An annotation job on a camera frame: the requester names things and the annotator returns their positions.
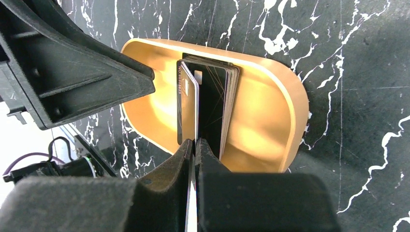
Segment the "stack of black credit cards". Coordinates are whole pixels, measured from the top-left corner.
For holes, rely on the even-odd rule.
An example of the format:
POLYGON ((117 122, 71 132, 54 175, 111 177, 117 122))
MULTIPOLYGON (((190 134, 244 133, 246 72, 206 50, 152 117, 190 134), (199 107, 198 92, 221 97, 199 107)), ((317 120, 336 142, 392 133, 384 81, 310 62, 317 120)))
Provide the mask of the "stack of black credit cards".
POLYGON ((240 69, 232 63, 184 53, 182 59, 199 85, 198 137, 207 140, 213 154, 224 151, 232 99, 240 69))

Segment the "single silver credit card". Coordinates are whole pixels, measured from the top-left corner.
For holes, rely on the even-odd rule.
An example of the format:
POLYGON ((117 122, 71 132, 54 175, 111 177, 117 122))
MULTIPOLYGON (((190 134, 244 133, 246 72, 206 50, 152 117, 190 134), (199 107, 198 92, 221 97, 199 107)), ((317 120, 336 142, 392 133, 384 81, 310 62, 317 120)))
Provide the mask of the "single silver credit card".
MULTIPOLYGON (((186 139, 192 141, 195 149, 195 140, 198 137, 198 98, 199 85, 182 60, 176 62, 177 66, 177 141, 182 144, 186 139)), ((186 231, 198 231, 195 155, 189 158, 189 186, 186 211, 186 231)))

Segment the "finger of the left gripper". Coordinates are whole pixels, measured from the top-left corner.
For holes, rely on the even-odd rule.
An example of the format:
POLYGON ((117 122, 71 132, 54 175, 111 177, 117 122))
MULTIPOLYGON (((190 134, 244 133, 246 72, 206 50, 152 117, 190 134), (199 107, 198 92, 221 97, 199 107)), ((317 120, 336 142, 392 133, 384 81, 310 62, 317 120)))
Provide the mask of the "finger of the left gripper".
POLYGON ((0 3, 0 100, 22 124, 75 122, 155 92, 155 74, 85 34, 55 0, 0 3))

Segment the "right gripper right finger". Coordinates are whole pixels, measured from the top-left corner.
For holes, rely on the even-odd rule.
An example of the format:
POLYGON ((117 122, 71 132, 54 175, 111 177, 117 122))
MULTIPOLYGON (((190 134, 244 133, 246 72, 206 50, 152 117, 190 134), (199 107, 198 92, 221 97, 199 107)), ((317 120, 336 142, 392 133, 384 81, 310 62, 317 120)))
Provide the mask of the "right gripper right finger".
POLYGON ((339 232, 325 184, 312 174, 231 172, 199 139, 195 148, 200 232, 339 232))

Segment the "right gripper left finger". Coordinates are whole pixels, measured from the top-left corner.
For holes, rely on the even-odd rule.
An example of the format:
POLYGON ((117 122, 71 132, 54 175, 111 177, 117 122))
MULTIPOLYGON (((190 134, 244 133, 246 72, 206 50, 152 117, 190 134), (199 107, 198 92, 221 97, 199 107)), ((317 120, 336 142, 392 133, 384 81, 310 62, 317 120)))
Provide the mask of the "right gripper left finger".
POLYGON ((28 177, 0 209, 3 232, 183 232, 193 143, 139 179, 28 177))

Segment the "orange oval tray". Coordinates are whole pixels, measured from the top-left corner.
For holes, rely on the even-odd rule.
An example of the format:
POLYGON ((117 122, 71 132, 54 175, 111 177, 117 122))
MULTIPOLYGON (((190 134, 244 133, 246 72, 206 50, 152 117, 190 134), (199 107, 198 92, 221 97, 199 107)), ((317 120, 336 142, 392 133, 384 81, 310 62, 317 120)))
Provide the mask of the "orange oval tray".
POLYGON ((282 173, 294 160, 309 115, 306 90, 278 61, 172 41, 131 39, 121 52, 151 67, 155 92, 123 104, 139 135, 172 155, 179 145, 176 127, 176 62, 183 54, 230 62, 240 67, 222 163, 233 172, 282 173))

